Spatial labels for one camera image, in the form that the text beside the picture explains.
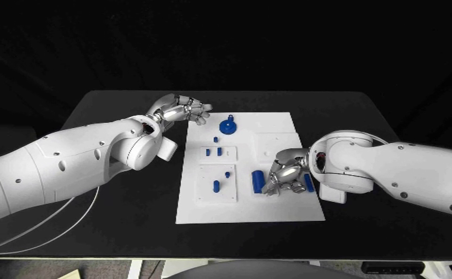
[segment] white platform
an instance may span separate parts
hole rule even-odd
[[[225,135],[219,132],[219,123],[229,114],[233,115],[238,131]],[[206,159],[206,147],[213,148],[210,160]],[[217,147],[236,148],[236,160],[227,154],[220,158],[216,155]],[[252,171],[262,170],[266,178],[276,152],[286,148],[301,148],[289,112],[213,113],[206,125],[189,123],[176,223],[325,220],[317,193],[279,191],[279,196],[271,197],[253,193]],[[213,168],[204,172],[202,166]],[[227,179],[223,168],[230,166],[235,166],[235,170]],[[225,190],[227,196],[223,197],[213,192],[213,181],[219,179],[220,192],[222,187],[230,188],[230,179],[236,180],[236,198],[227,199],[229,202],[226,197],[233,197],[233,189]]]

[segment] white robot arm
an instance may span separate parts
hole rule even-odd
[[[212,106],[166,95],[145,115],[49,134],[0,157],[0,218],[69,199],[121,172],[141,170],[155,156],[173,157],[177,144],[163,136],[174,121],[206,124]]]
[[[297,149],[289,163],[275,166],[291,150],[281,151],[263,193],[286,182],[292,185],[297,173],[289,169],[298,167],[320,181],[320,198],[327,201],[345,203],[345,192],[370,192],[377,183],[400,201],[452,214],[452,150],[384,141],[371,147],[374,139],[380,140],[358,131],[333,132],[308,150]]]

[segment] blue cylinder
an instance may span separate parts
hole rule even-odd
[[[213,181],[213,192],[219,193],[219,181],[217,180]]]
[[[233,121],[233,115],[230,114],[229,117],[227,117],[227,120],[222,121],[222,123],[219,124],[219,131],[223,133],[223,134],[233,134],[238,130],[238,125]]]
[[[307,181],[307,188],[309,192],[314,192],[314,184],[308,173],[304,174],[304,180]]]
[[[252,172],[252,189],[255,190],[255,193],[262,193],[263,186],[265,186],[263,172],[261,170],[256,170]]]

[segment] black backdrop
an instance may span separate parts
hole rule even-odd
[[[452,0],[0,5],[1,123],[39,136],[91,90],[344,90],[402,140],[452,147]]]

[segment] table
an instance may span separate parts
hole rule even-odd
[[[92,91],[63,129],[144,114],[170,92]],[[370,98],[358,92],[174,92],[212,103],[214,112],[289,112],[305,147],[340,129],[399,140]],[[164,135],[178,143],[170,162],[157,158],[144,170],[121,173],[101,187],[76,228],[16,257],[452,260],[452,215],[397,201],[377,186],[371,193],[348,193],[344,205],[320,201],[325,222],[176,225],[187,122]],[[27,248],[56,236],[83,214],[92,197],[94,191],[79,196],[55,221],[7,248]],[[10,216],[13,222],[29,222],[39,211],[52,213],[60,205],[19,212]]]

